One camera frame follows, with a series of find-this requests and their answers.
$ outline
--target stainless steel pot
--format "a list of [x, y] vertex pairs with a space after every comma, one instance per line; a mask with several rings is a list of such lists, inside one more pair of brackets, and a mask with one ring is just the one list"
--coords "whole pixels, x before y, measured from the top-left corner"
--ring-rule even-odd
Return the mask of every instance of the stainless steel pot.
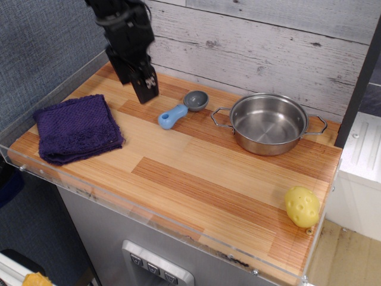
[[[232, 125], [218, 124], [214, 115], [230, 110]], [[319, 115], [324, 128], [320, 132], [306, 132], [307, 113], [291, 98], [278, 94], [253, 94], [238, 100], [232, 108], [219, 107], [211, 117], [217, 126], [233, 129], [237, 143], [254, 154], [275, 156], [290, 151], [303, 135], [320, 135], [327, 122]]]

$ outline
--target purple dish cloth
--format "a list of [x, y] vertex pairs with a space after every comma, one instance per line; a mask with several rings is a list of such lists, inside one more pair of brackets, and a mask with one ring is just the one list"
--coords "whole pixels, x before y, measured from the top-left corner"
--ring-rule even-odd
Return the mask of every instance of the purple dish cloth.
[[55, 165], [121, 148], [124, 141], [104, 96], [88, 95], [38, 110], [39, 154]]

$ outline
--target yellow object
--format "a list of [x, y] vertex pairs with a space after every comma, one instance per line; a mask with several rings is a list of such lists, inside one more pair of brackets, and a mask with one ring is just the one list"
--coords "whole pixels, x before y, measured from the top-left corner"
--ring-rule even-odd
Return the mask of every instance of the yellow object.
[[53, 286], [53, 284], [47, 277], [37, 272], [26, 275], [22, 286]]
[[294, 186], [285, 194], [287, 215], [300, 228], [310, 228], [319, 220], [320, 202], [303, 186]]

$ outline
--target button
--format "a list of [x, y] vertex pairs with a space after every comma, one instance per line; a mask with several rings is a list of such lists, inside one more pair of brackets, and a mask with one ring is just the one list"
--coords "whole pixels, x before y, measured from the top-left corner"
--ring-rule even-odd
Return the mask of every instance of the button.
[[147, 268], [150, 271], [150, 273], [153, 273], [158, 276], [160, 275], [160, 269], [157, 266], [147, 263]]
[[165, 272], [164, 276], [165, 276], [165, 280], [167, 280], [168, 282], [171, 282], [174, 285], [177, 285], [177, 277], [176, 276], [173, 276], [172, 274], [169, 274], [168, 272]]
[[143, 260], [140, 257], [133, 255], [132, 253], [130, 253], [130, 256], [133, 263], [139, 266], [143, 266]]

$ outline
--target white wood plank wall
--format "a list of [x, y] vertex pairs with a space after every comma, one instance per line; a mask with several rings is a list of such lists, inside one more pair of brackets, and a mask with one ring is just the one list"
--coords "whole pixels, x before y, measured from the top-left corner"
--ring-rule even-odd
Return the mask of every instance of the white wood plank wall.
[[287, 95], [336, 122], [381, 15], [380, 0], [145, 2], [157, 72], [239, 95]]

